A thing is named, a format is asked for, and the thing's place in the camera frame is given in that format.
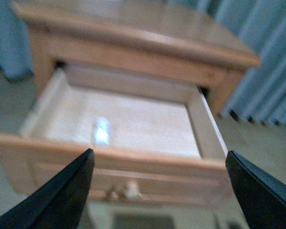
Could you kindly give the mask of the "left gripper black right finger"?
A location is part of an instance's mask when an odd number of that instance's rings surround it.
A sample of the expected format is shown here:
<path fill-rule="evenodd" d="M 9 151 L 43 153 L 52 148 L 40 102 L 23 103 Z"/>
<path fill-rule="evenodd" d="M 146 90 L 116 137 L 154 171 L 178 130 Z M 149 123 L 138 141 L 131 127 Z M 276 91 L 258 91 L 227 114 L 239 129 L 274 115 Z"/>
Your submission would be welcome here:
<path fill-rule="evenodd" d="M 235 151 L 225 166 L 251 229 L 286 229 L 286 185 Z"/>

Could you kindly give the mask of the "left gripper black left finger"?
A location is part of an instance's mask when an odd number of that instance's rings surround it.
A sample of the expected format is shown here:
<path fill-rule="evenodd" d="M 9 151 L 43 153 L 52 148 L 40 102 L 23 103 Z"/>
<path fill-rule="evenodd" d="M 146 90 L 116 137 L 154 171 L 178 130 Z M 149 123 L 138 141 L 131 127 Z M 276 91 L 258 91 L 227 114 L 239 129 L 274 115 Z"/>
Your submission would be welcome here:
<path fill-rule="evenodd" d="M 75 229 L 90 190 L 94 152 L 87 149 L 21 203 L 0 216 L 0 229 Z"/>

